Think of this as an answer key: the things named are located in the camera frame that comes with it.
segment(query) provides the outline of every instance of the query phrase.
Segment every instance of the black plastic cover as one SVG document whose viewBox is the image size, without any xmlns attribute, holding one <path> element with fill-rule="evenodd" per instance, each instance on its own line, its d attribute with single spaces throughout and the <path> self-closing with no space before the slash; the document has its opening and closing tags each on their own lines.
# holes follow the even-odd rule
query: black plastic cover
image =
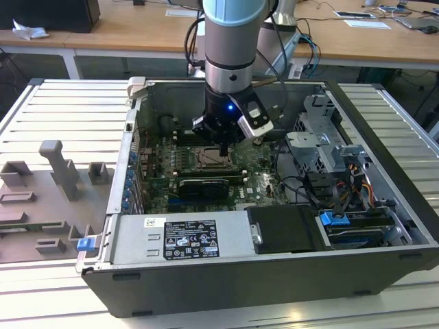
<svg viewBox="0 0 439 329">
<path fill-rule="evenodd" d="M 250 224 L 258 225 L 262 237 L 262 244 L 254 246 L 257 254 L 325 250 L 317 212 L 311 206 L 249 207 L 247 213 Z"/>
</svg>

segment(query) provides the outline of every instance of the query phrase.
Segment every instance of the black box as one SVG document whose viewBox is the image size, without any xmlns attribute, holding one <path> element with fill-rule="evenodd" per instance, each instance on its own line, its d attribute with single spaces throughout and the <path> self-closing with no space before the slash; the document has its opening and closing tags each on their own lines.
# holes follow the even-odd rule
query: black box
<svg viewBox="0 0 439 329">
<path fill-rule="evenodd" d="M 101 12 L 97 0 L 0 0 L 0 29 L 12 19 L 29 27 L 90 33 Z"/>
</svg>

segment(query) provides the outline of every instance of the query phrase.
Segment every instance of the cable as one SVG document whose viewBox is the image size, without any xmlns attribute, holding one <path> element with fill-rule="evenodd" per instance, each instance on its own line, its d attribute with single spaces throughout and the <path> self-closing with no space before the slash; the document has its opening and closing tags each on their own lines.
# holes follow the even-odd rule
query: cable
<svg viewBox="0 0 439 329">
<path fill-rule="evenodd" d="M 15 66 L 16 70 L 17 70 L 18 72 L 20 72 L 20 74 L 26 79 L 26 81 L 29 81 L 29 78 L 28 78 L 28 77 L 26 76 L 26 74 L 24 74 L 24 73 L 22 72 L 22 70 L 20 70 L 20 68 L 15 64 L 15 62 L 12 60 L 11 56 L 9 56 L 9 54 L 6 53 L 1 47 L 0 47 L 0 50 L 1 50 L 2 53 L 4 53 L 4 54 L 6 55 L 6 57 L 9 59 L 9 61 Z"/>
<path fill-rule="evenodd" d="M 422 103 L 419 105 L 419 107 L 416 109 L 416 111 L 413 114 L 413 117 L 416 118 L 416 116 L 418 115 L 420 109 L 424 106 L 424 104 L 428 101 L 428 99 L 430 98 L 430 96 L 433 94 L 433 92 L 435 91 L 435 89 L 438 87 L 438 85 L 436 84 L 427 94 L 427 96 L 425 96 L 425 98 L 423 99 Z"/>
<path fill-rule="evenodd" d="M 286 75 L 288 73 L 288 59 L 287 59 L 287 52 L 285 51 L 285 47 L 283 46 L 281 33 L 279 32 L 279 28 L 277 26 L 276 21 L 274 20 L 274 17 L 270 17 L 274 26 L 274 31 L 276 31 L 277 38 L 279 39 L 279 44 L 281 45 L 281 51 L 283 56 L 283 73 L 282 75 Z"/>
<path fill-rule="evenodd" d="M 259 57 L 262 59 L 262 61 L 264 61 L 265 65 L 267 65 L 270 68 L 270 70 L 273 71 L 274 75 L 276 76 L 277 80 L 279 81 L 279 83 L 282 86 L 282 90 L 283 90 L 283 94 L 284 94 L 285 99 L 283 101 L 283 105 L 281 106 L 280 111 L 283 112 L 284 109 L 287 107 L 288 101 L 289 101 L 287 86 L 285 85 L 285 82 L 283 81 L 282 77 L 279 75 L 278 71 L 276 71 L 276 69 L 271 65 L 271 63 L 268 61 L 268 59 L 258 49 L 256 49 L 256 53 L 259 55 Z"/>
<path fill-rule="evenodd" d="M 398 17 L 405 17 L 407 15 L 408 14 L 400 15 Z M 422 18 L 425 18 L 425 17 L 428 17 L 428 16 L 431 16 L 431 15 L 426 15 L 426 16 L 417 17 L 417 18 L 418 19 L 422 19 Z M 312 17 L 299 17 L 299 18 L 297 18 L 297 21 L 301 20 L 301 19 L 307 19 L 309 21 L 344 21 L 346 18 L 344 18 L 344 17 L 335 18 L 334 17 L 334 18 L 328 18 L 328 19 L 315 19 L 315 18 L 312 18 Z M 349 19 L 358 19 L 358 20 L 362 20 L 362 19 L 392 19 L 393 20 L 393 17 L 352 17 L 352 18 L 349 18 Z"/>
<path fill-rule="evenodd" d="M 430 71 L 430 70 L 428 70 L 428 71 L 425 71 L 423 74 L 421 74 L 421 75 L 411 75 L 411 74 L 408 74 L 408 73 L 406 73 L 406 72 L 401 72 L 401 74 L 404 74 L 404 75 L 406 75 L 406 76 L 408 76 L 408 77 L 415 77 L 415 78 L 418 78 L 418 77 L 423 77 L 424 75 L 426 75 L 426 74 L 428 74 L 428 73 L 430 73 L 430 72 L 432 72 L 432 71 Z"/>
<path fill-rule="evenodd" d="M 168 2 L 170 5 L 174 5 L 174 4 L 171 2 L 171 0 L 167 0 L 167 2 Z M 185 6 L 185 5 L 176 5 L 176 6 L 181 7 L 181 8 L 184 8 L 184 9 L 188 9 L 188 10 L 200 10 L 199 8 L 188 7 L 188 6 Z"/>
<path fill-rule="evenodd" d="M 20 88 L 20 86 L 17 86 L 16 84 L 13 84 L 13 83 L 10 83 L 10 82 L 0 82 L 0 85 L 11 86 L 11 87 L 13 87 L 13 89 L 14 89 L 14 93 L 15 93 L 17 96 L 20 95 L 20 93 L 19 93 L 18 91 L 16 91 L 16 87 L 19 87 L 19 88 Z"/>
<path fill-rule="evenodd" d="M 316 1 L 316 0 L 308 0 L 308 1 L 312 1 L 312 2 L 318 3 L 316 9 L 320 9 L 320 8 L 322 7 L 322 4 L 325 3 L 325 4 L 327 4 L 329 7 L 331 7 L 332 10 L 333 10 L 334 12 L 337 11 L 337 10 L 335 10 L 335 8 L 334 8 L 330 3 L 326 2 L 326 1 L 322 1 L 322 2 L 318 2 L 318 1 Z"/>
<path fill-rule="evenodd" d="M 132 0 L 112 0 L 112 2 L 126 2 L 126 1 L 132 1 Z M 143 0 L 143 2 L 148 3 L 159 3 L 161 5 L 166 5 L 167 2 L 160 2 L 160 1 L 151 1 L 151 0 Z"/>
<path fill-rule="evenodd" d="M 329 65 L 327 65 L 327 67 L 325 67 L 322 72 L 319 72 L 319 74 L 315 74 L 314 77 L 318 77 L 319 75 L 322 75 L 323 73 L 326 72 L 326 70 L 329 68 Z"/>
<path fill-rule="evenodd" d="M 276 177 L 277 177 L 277 178 L 283 183 L 283 185 L 284 185 L 286 188 L 288 188 L 290 191 L 295 192 L 295 194 L 299 194 L 299 195 L 301 195 L 301 196 L 304 197 L 306 200 L 308 200 L 309 202 L 313 203 L 313 202 L 311 201 L 311 199 L 309 198 L 308 195 L 306 195 L 305 193 L 302 193 L 302 192 L 299 191 L 299 188 L 291 187 L 290 185 L 288 185 L 287 183 L 285 183 L 285 180 L 290 179 L 290 178 L 298 179 L 299 176 L 287 176 L 287 177 L 285 177 L 285 178 L 281 178 L 281 176 L 279 175 L 278 168 L 277 168 L 277 167 L 278 167 L 279 154 L 281 154 L 282 147 L 284 146 L 284 144 L 285 144 L 286 142 L 287 142 L 287 141 L 284 139 L 284 140 L 282 140 L 281 144 L 279 144 L 279 146 L 278 146 L 278 149 L 277 149 L 277 152 L 276 152 L 276 157 L 274 158 L 274 173 L 275 173 Z"/>
<path fill-rule="evenodd" d="M 423 88 L 423 87 L 426 87 L 426 86 L 433 86 L 434 85 L 434 83 L 433 84 L 415 84 L 414 82 L 411 82 L 410 80 L 406 79 L 403 75 L 400 75 L 399 77 L 402 80 L 405 80 L 406 82 L 411 84 L 412 86 L 419 87 L 419 88 Z"/>
<path fill-rule="evenodd" d="M 183 44 L 183 47 L 184 47 L 184 49 L 185 49 L 185 58 L 186 58 L 186 61 L 187 61 L 190 65 L 192 65 L 192 66 L 196 66 L 196 65 L 195 65 L 195 63 L 192 61 L 191 56 L 190 56 L 190 54 L 189 54 L 189 52 L 188 52 L 188 49 L 187 49 L 187 43 L 189 42 L 189 37 L 190 37 L 190 35 L 191 35 L 193 29 L 194 29 L 198 24 L 200 24 L 201 22 L 204 22 L 204 20 L 205 20 L 204 17 L 201 17 L 201 18 L 196 19 L 196 20 L 191 24 L 191 26 L 189 26 L 189 29 L 187 30 L 187 33 L 186 33 L 186 36 L 185 36 L 185 42 L 184 42 L 184 44 Z"/>
<path fill-rule="evenodd" d="M 319 45 L 317 45 L 316 43 L 314 43 L 314 46 L 318 48 L 318 55 L 316 54 L 316 64 L 314 65 L 314 69 L 313 71 L 309 74 L 309 79 L 311 79 L 311 76 L 314 74 L 314 72 L 316 72 L 317 66 L 320 63 L 320 59 L 322 57 L 322 50 L 320 49 Z"/>
<path fill-rule="evenodd" d="M 299 33 L 304 36 L 304 34 L 302 33 L 302 31 L 299 29 L 299 27 L 297 27 L 297 30 L 299 31 Z M 305 65 L 305 70 L 309 68 L 309 65 L 311 64 L 311 61 L 313 60 L 314 57 L 314 50 L 313 47 L 311 47 L 311 56 L 309 56 L 308 62 Z"/>
<path fill-rule="evenodd" d="M 200 16 L 202 15 L 202 12 L 203 12 L 202 10 L 197 11 L 197 19 L 200 18 Z M 198 24 L 195 27 L 195 32 L 193 33 L 192 40 L 191 40 L 191 46 L 189 48 L 189 57 L 190 58 L 193 58 L 195 55 L 195 43 L 197 40 L 197 33 L 198 33 Z"/>
<path fill-rule="evenodd" d="M 308 27 L 308 35 L 309 35 L 309 38 L 307 38 L 307 37 L 302 33 L 302 31 L 301 31 L 299 28 L 298 28 L 298 31 L 300 32 L 300 34 L 302 34 L 302 38 L 305 39 L 305 40 L 309 43 L 309 46 L 311 47 L 311 57 L 309 58 L 309 60 L 308 60 L 308 62 L 307 62 L 307 64 L 306 64 L 306 66 L 305 66 L 305 70 L 309 68 L 309 65 L 311 64 L 312 58 L 315 57 L 314 65 L 313 65 L 313 69 L 312 69 L 312 71 L 310 72 L 310 74 L 308 74 L 308 78 L 311 79 L 311 77 L 312 77 L 312 75 L 314 74 L 314 72 L 316 72 L 317 66 L 318 66 L 318 64 L 319 64 L 319 62 L 320 62 L 320 59 L 321 59 L 321 57 L 322 57 L 322 50 L 320 49 L 320 46 L 317 45 L 317 44 L 313 41 L 313 38 L 312 38 L 312 35 L 311 35 L 311 27 L 310 27 L 310 25 L 309 25 L 309 22 L 308 22 L 306 19 L 298 19 L 297 21 L 305 21 L 305 23 L 307 24 L 307 27 Z"/>
</svg>

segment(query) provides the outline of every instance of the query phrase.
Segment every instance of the black cable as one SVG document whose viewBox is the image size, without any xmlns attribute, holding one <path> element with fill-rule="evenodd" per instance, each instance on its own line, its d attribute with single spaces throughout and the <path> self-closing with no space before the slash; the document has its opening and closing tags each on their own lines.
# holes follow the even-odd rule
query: black cable
<svg viewBox="0 0 439 329">
<path fill-rule="evenodd" d="M 6 86 L 12 86 L 14 88 L 22 88 L 23 89 L 23 87 L 20 87 L 20 86 L 18 86 L 16 84 L 13 84 L 12 82 L 0 82 L 0 84 L 4 84 Z"/>
<path fill-rule="evenodd" d="M 170 5 L 174 5 L 171 0 L 167 0 L 167 2 L 169 2 Z M 188 10 L 200 10 L 199 8 L 192 8 L 192 7 L 187 7 L 185 5 L 176 5 L 178 7 L 184 8 L 184 9 L 188 9 Z"/>
<path fill-rule="evenodd" d="M 322 72 L 319 72 L 319 74 L 314 74 L 313 76 L 314 77 L 318 77 L 319 75 L 322 75 L 323 73 L 325 73 L 326 72 L 326 70 L 329 68 L 329 65 L 327 65 L 327 67 L 325 67 L 323 70 L 322 70 Z"/>
<path fill-rule="evenodd" d="M 274 17 L 271 16 L 270 18 L 272 19 L 274 31 L 276 31 L 277 38 L 279 39 L 279 44 L 281 45 L 281 51 L 282 51 L 282 56 L 283 56 L 283 73 L 282 73 L 282 75 L 287 75 L 288 74 L 287 52 L 285 51 L 285 47 L 284 47 L 283 42 L 282 42 L 281 33 L 279 32 L 279 28 L 277 26 L 276 21 L 274 20 Z"/>
<path fill-rule="evenodd" d="M 112 2 L 126 2 L 126 1 L 132 1 L 132 0 L 112 0 Z M 148 3 L 159 3 L 161 5 L 165 5 L 165 2 L 160 2 L 160 1 L 151 1 L 151 0 L 143 0 L 143 2 L 148 2 Z"/>
<path fill-rule="evenodd" d="M 202 11 L 198 10 L 197 11 L 197 19 L 200 18 L 201 14 L 202 14 Z M 192 35 L 191 46 L 189 48 L 189 57 L 190 58 L 193 58 L 194 55 L 195 55 L 195 43 L 196 43 L 196 40 L 197 40 L 197 33 L 198 33 L 198 24 L 195 27 L 195 31 L 194 31 L 194 33 Z"/>
<path fill-rule="evenodd" d="M 278 146 L 278 150 L 276 152 L 276 157 L 274 158 L 274 174 L 283 183 L 285 188 L 288 188 L 290 191 L 292 191 L 292 192 L 294 192 L 296 194 L 296 198 L 297 198 L 297 194 L 299 194 L 300 196 L 302 196 L 306 200 L 308 200 L 310 203 L 315 204 L 317 206 L 321 205 L 320 201 L 317 199 L 317 197 L 315 195 L 309 196 L 309 195 L 307 195 L 305 193 L 302 193 L 302 192 L 299 191 L 300 187 L 299 188 L 294 188 L 294 187 L 291 187 L 290 185 L 288 185 L 285 182 L 285 180 L 287 180 L 289 178 L 295 178 L 295 179 L 301 181 L 300 180 L 301 179 L 300 176 L 287 176 L 285 178 L 281 178 L 281 176 L 279 175 L 279 172 L 278 172 L 278 159 L 279 159 L 279 155 L 281 154 L 282 147 L 284 146 L 284 144 L 286 142 L 287 141 L 284 139 L 284 140 L 282 140 L 281 144 Z M 291 153 L 290 149 L 288 149 L 288 152 L 293 157 L 293 159 L 295 159 L 295 157 L 294 157 L 293 153 Z"/>
<path fill-rule="evenodd" d="M 256 53 L 259 55 L 259 57 L 262 59 L 262 61 L 264 61 L 265 65 L 267 65 L 270 68 L 270 70 L 273 71 L 273 73 L 276 76 L 277 80 L 281 84 L 281 87 L 282 87 L 282 90 L 283 90 L 283 94 L 284 94 L 284 98 L 285 98 L 284 101 L 283 101 L 283 105 L 280 108 L 280 111 L 283 112 L 284 109 L 287 107 L 288 101 L 289 101 L 289 95 L 288 95 L 287 86 L 285 85 L 285 82 L 283 81 L 282 77 L 279 75 L 278 71 L 276 71 L 276 69 L 271 65 L 271 63 L 268 61 L 268 59 L 258 49 L 256 49 Z"/>
<path fill-rule="evenodd" d="M 408 73 L 406 73 L 406 72 L 401 72 L 401 74 L 404 74 L 404 75 L 406 75 L 406 76 L 408 76 L 408 77 L 415 77 L 415 78 L 418 78 L 418 77 L 423 77 L 424 75 L 426 75 L 426 74 L 428 74 L 428 73 L 430 73 L 431 71 L 430 70 L 428 70 L 428 71 L 425 71 L 423 74 L 421 74 L 421 75 L 411 75 L 411 74 L 408 74 Z"/>
<path fill-rule="evenodd" d="M 327 4 L 329 7 L 331 7 L 332 10 L 333 10 L 334 12 L 337 11 L 337 10 L 335 10 L 335 8 L 334 8 L 330 3 L 326 2 L 326 1 L 322 1 L 322 2 L 318 2 L 318 1 L 316 1 L 316 0 L 308 0 L 308 1 L 312 1 L 312 2 L 318 3 L 316 9 L 320 9 L 320 8 L 322 7 L 322 4 L 325 3 L 325 4 Z"/>
<path fill-rule="evenodd" d="M 428 16 L 432 16 L 432 15 L 426 15 L 426 16 L 417 17 L 417 18 L 418 19 L 422 19 L 422 18 L 425 18 L 425 17 L 428 17 Z M 340 18 L 329 18 L 329 19 L 314 19 L 314 18 L 311 18 L 311 17 L 300 17 L 300 18 L 297 18 L 297 21 L 301 20 L 301 19 L 307 19 L 309 21 L 344 21 L 346 18 L 340 17 Z M 357 19 L 357 20 L 362 20 L 362 19 L 392 19 L 392 20 L 394 20 L 393 17 L 352 17 L 352 18 L 349 18 L 349 19 Z"/>
<path fill-rule="evenodd" d="M 189 29 L 187 30 L 187 33 L 186 33 L 186 36 L 185 36 L 185 42 L 184 42 L 184 44 L 183 44 L 183 48 L 184 48 L 184 50 L 185 50 L 185 58 L 186 58 L 186 61 L 187 61 L 190 65 L 192 65 L 192 66 L 196 66 L 196 65 L 195 65 L 195 63 L 192 61 L 191 56 L 190 56 L 190 54 L 189 54 L 189 52 L 188 52 L 188 49 L 187 49 L 187 43 L 189 42 L 189 37 L 190 37 L 190 35 L 191 35 L 193 29 L 194 29 L 198 24 L 200 24 L 201 22 L 204 22 L 204 17 L 199 18 L 199 19 L 196 19 L 196 20 L 191 24 L 191 26 L 189 26 Z"/>
<path fill-rule="evenodd" d="M 403 75 L 399 76 L 402 80 L 405 80 L 407 83 L 411 84 L 412 86 L 418 87 L 418 88 L 424 88 L 426 86 L 433 86 L 433 84 L 415 84 L 414 82 L 411 82 L 410 80 L 406 79 Z"/>
<path fill-rule="evenodd" d="M 268 13 L 267 18 L 273 16 L 273 14 L 276 12 L 278 6 L 279 6 L 279 0 L 274 0 L 274 6 L 273 6 L 272 10 Z"/>
<path fill-rule="evenodd" d="M 314 69 L 311 71 L 310 74 L 308 74 L 309 78 L 311 78 L 311 76 L 314 74 L 314 72 L 316 72 L 317 66 L 320 63 L 320 59 L 322 57 L 322 50 L 320 49 L 319 45 L 317 45 L 315 42 L 313 42 L 314 46 L 317 47 L 318 49 L 318 56 L 317 56 L 317 62 L 316 65 L 314 65 Z"/>
<path fill-rule="evenodd" d="M 311 61 L 313 60 L 313 57 L 314 57 L 314 47 L 318 49 L 318 59 L 317 59 L 317 62 L 313 66 L 313 71 L 310 72 L 310 74 L 308 74 L 308 76 L 311 77 L 314 74 L 314 72 L 316 71 L 318 64 L 320 63 L 320 59 L 322 57 L 322 50 L 320 49 L 320 46 L 317 45 L 313 41 L 313 37 L 311 35 L 311 27 L 309 26 L 308 20 L 307 19 L 298 19 L 297 21 L 305 21 L 306 22 L 307 27 L 308 27 L 309 40 L 311 41 L 311 44 L 309 44 L 309 46 L 311 47 L 311 57 L 309 58 L 307 64 L 305 65 L 305 70 L 309 69 L 309 66 L 311 65 Z M 304 35 L 299 28 L 297 28 L 297 30 L 300 32 L 300 34 Z"/>
<path fill-rule="evenodd" d="M 413 117 L 416 118 L 416 116 L 418 115 L 420 109 L 424 106 L 424 104 L 428 101 L 428 99 L 430 98 L 430 96 L 433 94 L 433 92 L 435 91 L 435 89 L 438 87 L 438 85 L 436 84 L 427 94 L 427 96 L 425 96 L 425 98 L 423 99 L 422 103 L 419 105 L 419 107 L 416 109 L 415 113 L 413 114 Z"/>
<path fill-rule="evenodd" d="M 304 36 L 302 31 L 299 29 L 299 27 L 297 27 L 297 30 L 299 31 L 300 34 L 302 34 Z M 309 65 L 311 64 L 311 61 L 313 60 L 313 57 L 314 57 L 314 48 L 311 45 L 309 45 L 309 46 L 311 47 L 311 56 L 309 57 L 309 60 L 308 60 L 308 62 L 305 65 L 305 70 L 309 68 Z"/>
<path fill-rule="evenodd" d="M 0 50 L 1 50 L 2 53 L 4 53 L 4 54 L 6 55 L 6 57 L 8 58 L 8 60 L 9 60 L 14 66 L 15 66 L 16 70 L 17 70 L 18 72 L 20 72 L 20 74 L 26 79 L 26 81 L 29 81 L 29 78 L 28 78 L 28 77 L 26 76 L 26 74 L 24 74 L 24 73 L 22 72 L 22 70 L 20 70 L 20 68 L 15 64 L 15 62 L 12 60 L 11 56 L 9 56 L 9 54 L 6 53 L 1 47 L 0 47 Z"/>
</svg>

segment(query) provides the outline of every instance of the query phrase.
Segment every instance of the blue latch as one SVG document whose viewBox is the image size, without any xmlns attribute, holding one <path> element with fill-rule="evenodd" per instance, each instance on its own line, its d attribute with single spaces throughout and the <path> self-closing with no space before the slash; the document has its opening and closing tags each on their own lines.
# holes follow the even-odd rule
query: blue latch
<svg viewBox="0 0 439 329">
<path fill-rule="evenodd" d="M 323 225 L 349 225 L 349 218 L 344 215 L 343 217 L 334 217 L 332 211 L 325 211 L 320 215 L 320 220 Z"/>
<path fill-rule="evenodd" d="M 76 245 L 76 250 L 79 252 L 94 252 L 96 238 L 81 238 Z"/>
</svg>

